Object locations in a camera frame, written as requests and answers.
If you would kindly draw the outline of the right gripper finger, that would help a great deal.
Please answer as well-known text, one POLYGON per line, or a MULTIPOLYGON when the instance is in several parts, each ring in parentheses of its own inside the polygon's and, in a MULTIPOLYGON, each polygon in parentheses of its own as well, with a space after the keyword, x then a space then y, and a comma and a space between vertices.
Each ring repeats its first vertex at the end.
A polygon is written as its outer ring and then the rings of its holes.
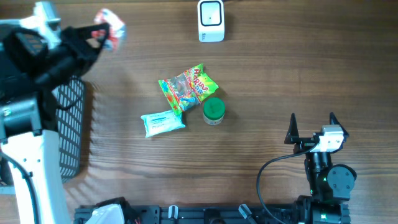
POLYGON ((348 137, 349 137, 349 133, 347 132, 347 130, 345 130, 345 128, 343 127, 343 125, 338 121, 338 119, 336 118, 334 112, 331 112, 331 113, 330 113, 329 120, 330 120, 330 124, 339 125, 339 126, 340 126, 340 128, 341 128, 342 131, 343 131, 343 136, 344 136, 345 138, 348 138, 348 137))
POLYGON ((292 113, 290 117, 289 128, 284 140, 285 144, 298 144, 300 142, 299 131, 297 127, 297 120, 295 114, 292 113))

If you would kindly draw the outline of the Kleenex tissue pack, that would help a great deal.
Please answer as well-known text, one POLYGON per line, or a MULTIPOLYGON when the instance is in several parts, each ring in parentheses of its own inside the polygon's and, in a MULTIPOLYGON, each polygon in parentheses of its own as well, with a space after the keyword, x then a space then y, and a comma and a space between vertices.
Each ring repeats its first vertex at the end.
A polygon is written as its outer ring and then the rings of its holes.
POLYGON ((93 21, 95 24, 109 24, 109 36, 105 41, 104 48, 113 52, 117 51, 126 38, 125 23, 107 8, 99 10, 93 21))

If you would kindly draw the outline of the green lid spice jar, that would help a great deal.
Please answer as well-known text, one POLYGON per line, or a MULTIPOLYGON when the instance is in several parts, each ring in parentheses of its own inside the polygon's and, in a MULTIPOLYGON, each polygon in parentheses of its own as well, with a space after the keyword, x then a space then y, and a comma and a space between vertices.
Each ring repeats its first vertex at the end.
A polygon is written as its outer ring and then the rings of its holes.
POLYGON ((203 118, 209 125, 218 125, 222 122, 226 107, 223 100, 210 98, 203 105, 203 118))

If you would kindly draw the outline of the Haribo candy bag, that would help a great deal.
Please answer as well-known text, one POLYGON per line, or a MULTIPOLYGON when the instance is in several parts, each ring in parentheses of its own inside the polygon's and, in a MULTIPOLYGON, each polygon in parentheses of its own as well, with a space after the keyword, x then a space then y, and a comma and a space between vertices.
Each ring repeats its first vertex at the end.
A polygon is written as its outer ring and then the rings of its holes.
POLYGON ((203 71, 202 63, 176 77, 159 80, 159 85, 176 115, 201 104, 219 88, 203 71))

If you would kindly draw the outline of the teal wet wipes pack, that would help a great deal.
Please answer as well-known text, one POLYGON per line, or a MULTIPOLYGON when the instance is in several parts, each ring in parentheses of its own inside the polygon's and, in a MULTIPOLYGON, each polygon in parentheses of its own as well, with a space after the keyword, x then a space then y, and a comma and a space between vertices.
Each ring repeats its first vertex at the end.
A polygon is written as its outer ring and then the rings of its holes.
POLYGON ((185 127, 182 115, 175 114, 173 110, 145 114, 141 116, 141 119, 144 122, 147 138, 185 127))

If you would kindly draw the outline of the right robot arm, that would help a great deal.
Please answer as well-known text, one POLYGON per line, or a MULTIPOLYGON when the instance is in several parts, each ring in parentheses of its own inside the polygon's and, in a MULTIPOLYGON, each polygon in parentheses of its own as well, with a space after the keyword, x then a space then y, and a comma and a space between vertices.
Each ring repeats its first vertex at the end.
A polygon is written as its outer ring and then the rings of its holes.
POLYGON ((348 132, 330 113, 330 123, 310 138, 299 136, 297 121, 291 115, 285 144, 294 145, 294 155, 304 155, 310 196, 299 196, 292 209, 293 223, 351 223, 347 201, 357 173, 344 164, 334 165, 331 155, 342 150, 348 132))

